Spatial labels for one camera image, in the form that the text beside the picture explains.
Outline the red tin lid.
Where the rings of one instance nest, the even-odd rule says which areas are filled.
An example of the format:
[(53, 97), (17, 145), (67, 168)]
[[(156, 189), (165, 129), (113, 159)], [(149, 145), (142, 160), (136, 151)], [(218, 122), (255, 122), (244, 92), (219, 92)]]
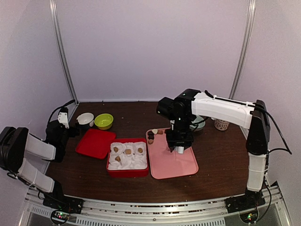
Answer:
[(116, 133), (99, 129), (89, 129), (76, 147), (76, 152), (103, 160), (106, 158)]

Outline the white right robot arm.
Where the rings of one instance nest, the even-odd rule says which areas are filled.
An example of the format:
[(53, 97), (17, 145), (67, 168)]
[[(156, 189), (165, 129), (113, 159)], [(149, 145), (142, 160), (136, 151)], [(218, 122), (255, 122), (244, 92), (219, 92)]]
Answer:
[(258, 193), (267, 171), (270, 133), (263, 101), (242, 102), (211, 95), (208, 91), (187, 89), (175, 99), (164, 97), (159, 100), (156, 111), (171, 122), (166, 132), (166, 141), (170, 151), (179, 154), (192, 146), (194, 137), (190, 125), (197, 116), (227, 121), (247, 129), (249, 173), (246, 194), (241, 197), (241, 204), (250, 208), (258, 202)]

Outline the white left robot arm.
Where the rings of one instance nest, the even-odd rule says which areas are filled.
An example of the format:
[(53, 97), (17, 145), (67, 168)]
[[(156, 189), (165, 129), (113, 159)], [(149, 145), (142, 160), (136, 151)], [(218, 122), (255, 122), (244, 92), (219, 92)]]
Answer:
[(0, 133), (0, 167), (8, 176), (19, 179), (40, 192), (49, 195), (57, 209), (67, 206), (68, 200), (60, 182), (42, 173), (29, 160), (29, 156), (46, 162), (61, 163), (66, 154), (69, 138), (79, 135), (78, 126), (69, 125), (69, 110), (63, 105), (54, 110), (58, 114), (48, 119), (46, 138), (33, 135), (26, 127), (6, 126)]

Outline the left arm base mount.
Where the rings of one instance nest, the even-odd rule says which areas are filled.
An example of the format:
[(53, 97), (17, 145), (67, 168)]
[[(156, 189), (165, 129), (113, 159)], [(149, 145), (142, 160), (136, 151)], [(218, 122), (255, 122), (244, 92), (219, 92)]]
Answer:
[(70, 214), (80, 214), (83, 208), (84, 200), (65, 196), (62, 201), (57, 201), (52, 197), (45, 197), (43, 205), (56, 210), (61, 210)]

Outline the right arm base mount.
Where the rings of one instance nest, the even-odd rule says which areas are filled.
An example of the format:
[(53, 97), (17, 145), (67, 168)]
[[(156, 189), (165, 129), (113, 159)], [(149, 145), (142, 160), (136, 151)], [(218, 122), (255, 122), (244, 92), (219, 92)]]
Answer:
[(247, 198), (245, 195), (230, 197), (225, 200), (225, 205), (228, 213), (242, 212), (244, 210), (255, 209), (258, 206), (264, 205), (265, 199)]

